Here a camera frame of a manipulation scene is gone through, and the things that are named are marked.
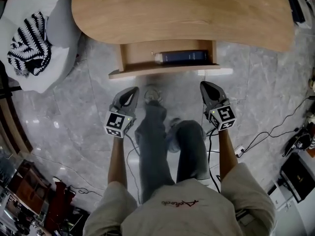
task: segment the wooden table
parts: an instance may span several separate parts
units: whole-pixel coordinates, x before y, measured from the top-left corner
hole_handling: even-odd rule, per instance
[[[200,50],[209,41],[209,66],[200,69],[213,69],[214,40],[287,51],[294,37],[288,0],[72,0],[72,13],[87,36],[120,45],[113,78],[170,70],[153,62],[155,52]]]

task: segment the person's left forearm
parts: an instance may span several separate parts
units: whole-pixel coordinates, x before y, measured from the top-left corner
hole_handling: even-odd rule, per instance
[[[124,140],[115,137],[108,171],[108,184],[119,182],[127,188],[127,174],[124,156]]]

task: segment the zigzag patterned fabric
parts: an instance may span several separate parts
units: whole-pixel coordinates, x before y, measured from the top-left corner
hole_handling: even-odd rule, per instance
[[[49,64],[51,50],[44,41],[44,27],[43,15],[36,12],[25,19],[24,25],[14,34],[7,59],[16,75],[28,77],[31,73],[37,76]]]

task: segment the wood grain surface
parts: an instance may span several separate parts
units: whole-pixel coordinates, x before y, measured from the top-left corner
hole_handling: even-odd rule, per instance
[[[127,44],[204,39],[289,49],[288,0],[72,0],[78,27],[98,41]]]

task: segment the white chair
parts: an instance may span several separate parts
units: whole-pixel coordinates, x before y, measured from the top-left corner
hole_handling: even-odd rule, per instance
[[[18,27],[37,11],[48,17],[47,39],[52,44],[52,55],[44,71],[25,78],[15,74],[6,56]],[[43,93],[61,82],[72,69],[80,34],[72,17],[71,0],[8,0],[0,19],[0,60],[7,75],[18,81],[23,90]]]

